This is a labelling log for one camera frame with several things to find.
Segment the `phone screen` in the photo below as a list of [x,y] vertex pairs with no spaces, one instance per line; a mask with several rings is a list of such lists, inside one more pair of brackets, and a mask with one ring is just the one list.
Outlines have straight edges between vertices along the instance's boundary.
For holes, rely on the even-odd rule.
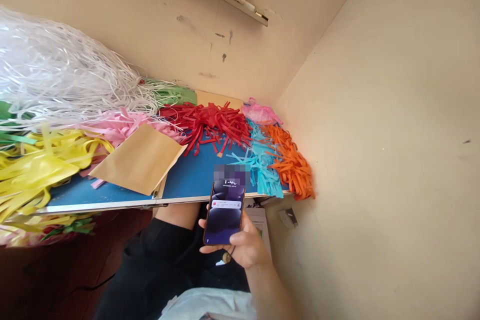
[[232,180],[217,180],[211,187],[203,243],[228,245],[230,236],[240,231],[245,186]]

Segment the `table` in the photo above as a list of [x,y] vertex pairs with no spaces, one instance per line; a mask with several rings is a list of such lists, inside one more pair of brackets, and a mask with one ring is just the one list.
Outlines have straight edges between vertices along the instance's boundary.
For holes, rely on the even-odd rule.
[[[225,148],[223,157],[218,157],[211,143],[200,145],[197,156],[194,156],[193,151],[187,156],[180,156],[168,172],[162,199],[154,199],[112,183],[104,183],[94,189],[91,184],[95,179],[82,178],[77,174],[70,183],[52,188],[48,206],[39,209],[37,213],[81,213],[160,206],[171,202],[208,201],[214,182],[214,166],[236,162],[236,159],[227,156],[231,153],[238,157],[245,156],[245,150],[233,144],[231,150],[228,150],[228,146]],[[286,187],[282,188],[285,194],[289,193]],[[256,185],[251,186],[245,194],[247,198],[260,196],[266,195],[259,194]]]

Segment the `brown paper sheet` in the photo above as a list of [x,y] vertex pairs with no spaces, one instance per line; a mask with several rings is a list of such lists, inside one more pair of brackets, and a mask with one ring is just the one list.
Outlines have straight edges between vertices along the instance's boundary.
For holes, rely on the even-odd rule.
[[93,169],[90,175],[150,195],[186,147],[150,125],[143,124]]
[[228,107],[236,110],[240,109],[244,104],[242,100],[233,97],[212,94],[200,90],[195,90],[195,92],[197,105],[202,104],[203,106],[208,106],[209,103],[214,103],[215,105],[224,106],[226,102],[230,102]]
[[167,183],[167,177],[169,175],[165,175],[163,180],[156,186],[155,190],[153,191],[153,198],[154,199],[161,199],[164,196],[165,184]]

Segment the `wall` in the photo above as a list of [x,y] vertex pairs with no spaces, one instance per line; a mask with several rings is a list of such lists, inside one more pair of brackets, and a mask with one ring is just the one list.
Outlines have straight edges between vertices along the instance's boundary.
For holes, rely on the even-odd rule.
[[479,318],[479,24],[347,0],[277,102],[315,174],[285,240],[312,318]]
[[0,3],[79,28],[152,77],[272,103],[345,0],[250,1],[265,12],[268,28],[220,0]]

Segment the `black pants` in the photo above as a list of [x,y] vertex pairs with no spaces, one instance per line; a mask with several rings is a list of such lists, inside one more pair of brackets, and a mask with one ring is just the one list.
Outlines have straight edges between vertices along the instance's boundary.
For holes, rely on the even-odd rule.
[[[206,218],[205,206],[199,218]],[[199,252],[204,230],[192,230],[154,218],[130,239],[116,275],[103,292],[95,319],[155,319],[174,296],[192,288],[249,292],[245,270],[233,259],[216,266],[224,250]]]

